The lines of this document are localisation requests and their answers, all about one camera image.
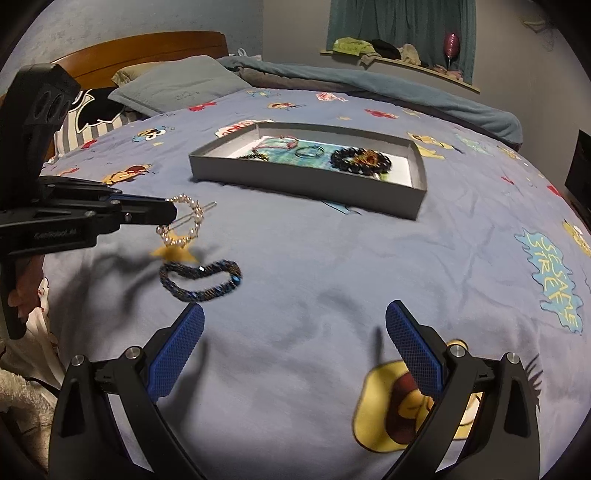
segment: green cloth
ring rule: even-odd
[[[339,53],[348,53],[357,56],[376,53],[371,43],[351,37],[338,38],[335,40],[332,49]]]
[[[475,0],[332,0],[327,49],[341,37],[414,45],[419,58],[447,65],[443,41],[447,33],[460,38],[460,54],[451,70],[472,83],[476,57]]]

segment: wooden headboard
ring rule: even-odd
[[[115,86],[111,80],[119,69],[149,61],[181,60],[195,55],[214,59],[228,55],[226,37],[220,32],[179,31],[149,33],[119,38],[75,51],[57,63],[80,83],[82,90]],[[46,160],[55,154],[53,140]]]

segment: beaded bracelet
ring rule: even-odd
[[[383,153],[363,148],[341,148],[330,156],[330,164],[340,171],[348,171],[366,176],[387,173],[392,162]]]
[[[217,287],[208,288],[202,291],[184,290],[175,282],[169,279],[168,273],[175,272],[181,277],[197,280],[199,278],[210,277],[216,273],[228,272],[230,280]],[[174,297],[181,301],[188,303],[193,301],[208,301],[230,293],[242,281],[242,271],[236,262],[229,260],[220,260],[205,267],[188,267],[176,262],[168,262],[160,267],[160,283],[166,288]]]

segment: bedsheet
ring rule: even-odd
[[[428,181],[417,220],[192,182],[189,152],[249,121],[412,138]],[[202,340],[158,402],[211,480],[381,478],[431,406],[385,331],[395,299],[476,356],[518,352],[538,399],[542,474],[591,406],[589,236],[548,180],[500,142],[374,100],[252,89],[125,125],[43,174],[217,201],[183,261],[236,261],[243,282],[203,303]],[[114,358],[170,325],[184,304],[160,285],[162,250],[154,227],[124,225],[95,248],[47,256],[64,362]],[[147,466],[112,401],[132,458]],[[473,397],[442,466],[457,458],[477,406]]]

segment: clothes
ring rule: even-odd
[[[409,63],[410,65],[421,64],[421,59],[418,57],[418,52],[414,45],[405,43],[398,49],[398,51],[400,52],[400,58],[404,63]]]
[[[357,40],[352,37],[338,38],[335,40],[333,51],[357,56],[376,53],[371,43],[366,42],[365,40]]]
[[[390,60],[402,59],[399,49],[397,49],[391,43],[388,43],[387,41],[380,39],[372,40],[370,41],[370,43],[373,45],[375,51],[378,52],[381,57]]]

